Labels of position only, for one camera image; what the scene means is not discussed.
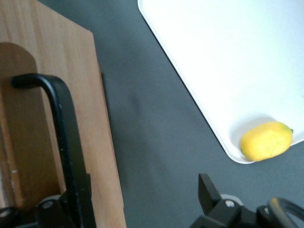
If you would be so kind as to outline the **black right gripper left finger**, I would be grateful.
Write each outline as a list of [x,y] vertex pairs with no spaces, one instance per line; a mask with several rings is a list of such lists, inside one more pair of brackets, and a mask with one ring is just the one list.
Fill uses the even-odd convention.
[[62,195],[42,200],[35,207],[38,228],[94,228],[95,216],[91,201],[91,180],[86,174],[76,178],[75,190],[67,188]]

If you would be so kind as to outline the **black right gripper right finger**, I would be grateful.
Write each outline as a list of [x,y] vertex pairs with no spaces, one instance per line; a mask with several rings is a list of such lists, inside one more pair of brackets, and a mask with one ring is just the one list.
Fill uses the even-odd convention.
[[198,178],[198,198],[203,210],[194,228],[231,228],[240,218],[241,206],[231,199],[223,199],[206,173]]

